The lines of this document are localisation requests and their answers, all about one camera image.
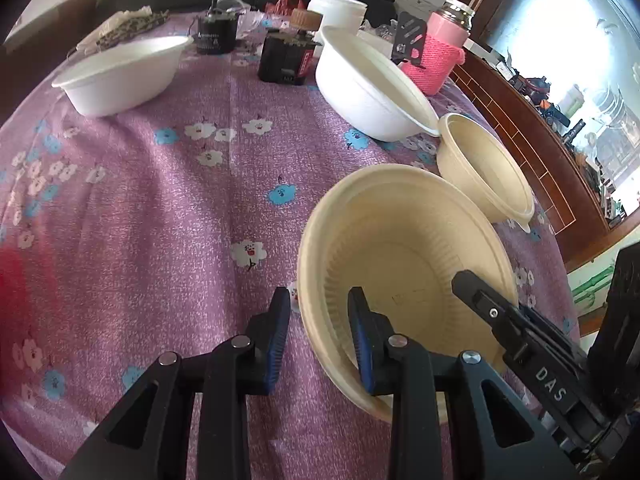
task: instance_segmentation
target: screw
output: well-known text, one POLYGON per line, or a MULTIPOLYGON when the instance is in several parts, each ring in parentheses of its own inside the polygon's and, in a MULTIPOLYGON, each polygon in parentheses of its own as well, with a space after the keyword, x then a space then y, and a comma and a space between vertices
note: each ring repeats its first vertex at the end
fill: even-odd
POLYGON ((480 362, 480 354, 475 350, 467 350, 466 352, 462 352, 462 360, 470 365, 477 365, 480 362))
POLYGON ((251 340, 245 335, 237 335, 231 340, 231 346, 233 348, 244 348, 245 346, 249 346, 250 344, 251 340))
POLYGON ((388 341, 389 341, 389 344, 394 348, 402 348, 406 346, 406 344, 408 343, 406 338, 400 334, 393 334, 388 341))
POLYGON ((158 358, 158 362, 162 366, 172 365, 177 360, 178 360, 178 354, 175 352, 164 352, 163 354, 160 354, 160 357, 158 358))

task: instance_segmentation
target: beige paper bowl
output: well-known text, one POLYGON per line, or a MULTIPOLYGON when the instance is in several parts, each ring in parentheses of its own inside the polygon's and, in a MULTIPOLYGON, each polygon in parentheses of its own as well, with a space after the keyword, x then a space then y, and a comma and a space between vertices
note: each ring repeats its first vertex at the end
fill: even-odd
POLYGON ((441 176, 473 200, 489 222, 511 218, 529 233, 533 194, 507 149, 460 114, 442 116, 438 127, 442 140, 436 162, 441 176))
MULTIPOLYGON (((498 370, 502 349, 491 330, 451 291, 471 269, 516 303, 513 271, 482 212, 440 177, 403 164, 363 168, 342 179, 316 206, 298 252, 298 298, 322 368, 357 406, 391 420, 389 398, 360 383, 347 293, 362 286, 369 306, 396 332, 425 348, 457 356, 475 349, 498 370)), ((444 397, 438 399, 446 419, 444 397)))

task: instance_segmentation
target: red label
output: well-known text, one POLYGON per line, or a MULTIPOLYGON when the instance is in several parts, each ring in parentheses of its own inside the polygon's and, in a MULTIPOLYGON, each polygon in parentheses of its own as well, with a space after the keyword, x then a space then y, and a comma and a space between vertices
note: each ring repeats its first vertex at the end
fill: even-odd
POLYGON ((305 76, 307 72, 309 72, 309 68, 311 67, 311 60, 314 57, 313 50, 305 50, 304 56, 302 56, 302 62, 300 63, 300 70, 298 70, 298 76, 305 76))

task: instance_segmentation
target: brown bottle cap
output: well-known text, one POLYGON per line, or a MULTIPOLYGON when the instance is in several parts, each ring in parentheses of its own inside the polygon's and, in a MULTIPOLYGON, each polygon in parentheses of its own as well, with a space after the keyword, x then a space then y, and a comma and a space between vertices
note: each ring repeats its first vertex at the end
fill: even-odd
POLYGON ((291 13, 290 25, 298 30, 310 30, 313 32, 320 28, 320 22, 322 22, 322 14, 312 10, 293 9, 291 13))

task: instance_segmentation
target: purple tablecloth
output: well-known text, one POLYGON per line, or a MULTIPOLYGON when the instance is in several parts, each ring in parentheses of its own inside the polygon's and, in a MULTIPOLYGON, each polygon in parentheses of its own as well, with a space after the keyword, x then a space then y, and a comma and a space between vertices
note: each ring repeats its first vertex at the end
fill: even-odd
MULTIPOLYGON (((174 16, 152 35, 190 23, 174 16)), ((163 94, 94 120, 50 87, 64 63, 0 130, 1 416, 43 478, 163 350, 210 351, 277 285, 295 288, 305 222, 342 177, 383 162, 437 172, 437 139, 376 142, 351 130, 312 78, 266 84, 257 62, 190 47, 163 94)), ((450 80, 431 102, 489 128, 450 80)), ((495 225, 520 301, 577 337, 538 206, 531 227, 495 225)), ((332 385, 299 314, 274 394, 252 397, 248 411, 255 479, 385 476, 388 425, 332 385)))

